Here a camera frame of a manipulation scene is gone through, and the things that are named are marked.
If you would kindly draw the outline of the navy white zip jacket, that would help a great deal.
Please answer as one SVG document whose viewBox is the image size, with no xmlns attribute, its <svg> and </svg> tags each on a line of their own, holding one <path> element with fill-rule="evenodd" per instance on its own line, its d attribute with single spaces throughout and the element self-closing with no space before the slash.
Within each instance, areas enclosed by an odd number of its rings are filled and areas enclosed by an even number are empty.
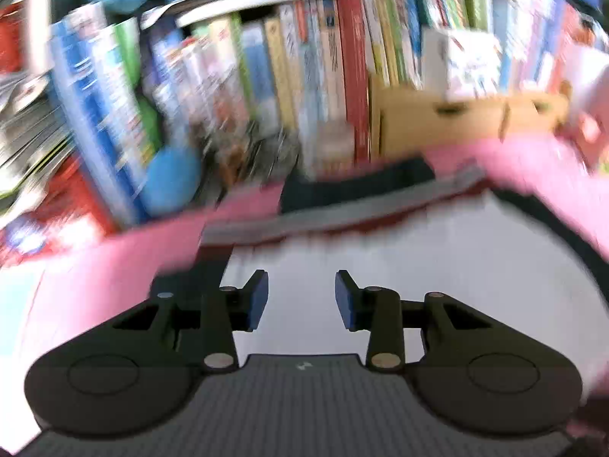
<svg viewBox="0 0 609 457">
<path fill-rule="evenodd" d="M 249 222 L 213 222 L 199 248 L 232 254 L 222 281 L 269 277 L 260 325 L 236 338 L 251 354 L 362 354 L 335 302 L 335 275 L 418 301 L 447 294 L 549 345 L 590 391 L 608 367 L 608 264 L 538 198 L 476 192 L 478 167 L 367 200 Z"/>
</svg>

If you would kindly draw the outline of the blue plush ball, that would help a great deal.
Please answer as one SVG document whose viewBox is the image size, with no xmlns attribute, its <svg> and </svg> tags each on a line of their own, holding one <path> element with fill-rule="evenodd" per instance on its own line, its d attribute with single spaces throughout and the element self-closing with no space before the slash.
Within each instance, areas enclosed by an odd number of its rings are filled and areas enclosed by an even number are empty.
<svg viewBox="0 0 609 457">
<path fill-rule="evenodd" d="M 201 165 L 192 147 L 162 147 L 147 168 L 142 202 L 148 214 L 174 214 L 193 200 L 201 181 Z"/>
</svg>

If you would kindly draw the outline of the pink bunny print towel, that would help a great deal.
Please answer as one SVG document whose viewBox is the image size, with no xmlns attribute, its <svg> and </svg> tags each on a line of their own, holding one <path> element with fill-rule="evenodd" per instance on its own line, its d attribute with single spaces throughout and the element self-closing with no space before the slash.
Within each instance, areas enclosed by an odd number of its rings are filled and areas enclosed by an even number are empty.
<svg viewBox="0 0 609 457">
<path fill-rule="evenodd" d="M 522 134 L 433 147 L 423 156 L 438 174 L 477 163 L 493 183 L 538 196 L 602 254 L 608 252 L 608 177 L 588 172 L 567 141 Z M 191 263 L 208 221 L 276 213 L 282 189 L 238 190 L 220 208 L 189 211 L 96 246 L 2 269 L 2 449 L 16 453 L 38 432 L 23 385 L 41 354 L 144 300 L 158 269 Z"/>
</svg>

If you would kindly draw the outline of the black miniature bicycle model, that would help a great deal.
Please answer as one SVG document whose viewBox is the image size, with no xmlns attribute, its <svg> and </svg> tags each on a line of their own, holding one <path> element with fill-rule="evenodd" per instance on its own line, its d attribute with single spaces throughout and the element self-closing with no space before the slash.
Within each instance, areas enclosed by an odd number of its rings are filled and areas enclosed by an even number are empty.
<svg viewBox="0 0 609 457">
<path fill-rule="evenodd" d="M 285 129 L 263 134 L 256 122 L 244 132 L 217 130 L 206 138 L 203 160 L 223 191 L 254 184 L 266 186 L 286 179 L 298 166 L 298 137 Z"/>
</svg>

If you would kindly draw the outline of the red plastic crate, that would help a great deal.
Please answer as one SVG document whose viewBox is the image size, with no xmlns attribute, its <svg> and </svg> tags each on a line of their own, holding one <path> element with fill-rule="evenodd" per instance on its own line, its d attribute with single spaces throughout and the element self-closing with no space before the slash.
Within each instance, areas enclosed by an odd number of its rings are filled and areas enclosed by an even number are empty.
<svg viewBox="0 0 609 457">
<path fill-rule="evenodd" d="M 1 230 L 1 265 L 84 249 L 119 231 L 80 160 L 71 155 L 52 177 L 38 208 Z"/>
</svg>

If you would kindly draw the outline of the wooden drawer organizer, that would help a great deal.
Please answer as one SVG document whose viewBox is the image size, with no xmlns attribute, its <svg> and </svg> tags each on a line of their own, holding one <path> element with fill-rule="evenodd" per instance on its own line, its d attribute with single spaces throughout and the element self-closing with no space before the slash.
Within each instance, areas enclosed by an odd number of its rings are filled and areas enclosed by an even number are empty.
<svg viewBox="0 0 609 457">
<path fill-rule="evenodd" d="M 430 147 L 503 139 L 560 129 L 570 96 L 524 92 L 448 102 L 410 87 L 386 87 L 370 77 L 370 150 L 374 159 L 397 159 Z"/>
</svg>

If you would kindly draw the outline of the row of upright books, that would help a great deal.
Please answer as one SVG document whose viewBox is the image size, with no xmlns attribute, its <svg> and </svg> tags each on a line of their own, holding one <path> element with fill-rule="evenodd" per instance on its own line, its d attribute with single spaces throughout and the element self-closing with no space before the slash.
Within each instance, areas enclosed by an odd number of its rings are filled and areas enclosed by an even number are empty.
<svg viewBox="0 0 609 457">
<path fill-rule="evenodd" d="M 120 23 L 88 3 L 52 25 L 49 54 L 84 169 L 123 227 L 160 218 L 140 193 L 162 147 L 197 152 L 188 206 L 226 192 L 203 160 L 217 130 L 296 134 L 294 170 L 310 177 L 370 157 L 362 0 L 219 0 L 193 18 L 157 7 Z"/>
</svg>

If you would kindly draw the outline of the pink wooden toy shelf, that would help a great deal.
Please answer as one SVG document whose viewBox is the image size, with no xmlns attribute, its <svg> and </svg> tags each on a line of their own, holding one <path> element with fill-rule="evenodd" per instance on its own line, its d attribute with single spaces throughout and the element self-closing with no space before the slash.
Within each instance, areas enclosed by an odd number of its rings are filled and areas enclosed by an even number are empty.
<svg viewBox="0 0 609 457">
<path fill-rule="evenodd" d="M 580 112 L 569 138 L 589 172 L 608 173 L 608 128 L 601 120 Z"/>
</svg>

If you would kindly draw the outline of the stack of magazines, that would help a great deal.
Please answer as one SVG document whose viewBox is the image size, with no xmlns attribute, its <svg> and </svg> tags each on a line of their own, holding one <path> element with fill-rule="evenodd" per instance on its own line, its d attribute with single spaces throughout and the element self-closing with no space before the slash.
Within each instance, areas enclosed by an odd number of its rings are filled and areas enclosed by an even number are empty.
<svg viewBox="0 0 609 457">
<path fill-rule="evenodd" d="M 1 77 L 1 225 L 34 211 L 73 152 L 66 121 L 46 77 Z"/>
</svg>

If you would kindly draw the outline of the row of slanted books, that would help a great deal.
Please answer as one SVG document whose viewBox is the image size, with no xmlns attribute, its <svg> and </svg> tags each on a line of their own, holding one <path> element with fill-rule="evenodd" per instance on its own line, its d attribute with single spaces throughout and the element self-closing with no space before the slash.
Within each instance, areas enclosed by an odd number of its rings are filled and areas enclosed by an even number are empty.
<svg viewBox="0 0 609 457">
<path fill-rule="evenodd" d="M 386 86 L 447 97 L 564 87 L 571 52 L 602 52 L 599 0 L 363 0 L 364 57 Z"/>
</svg>

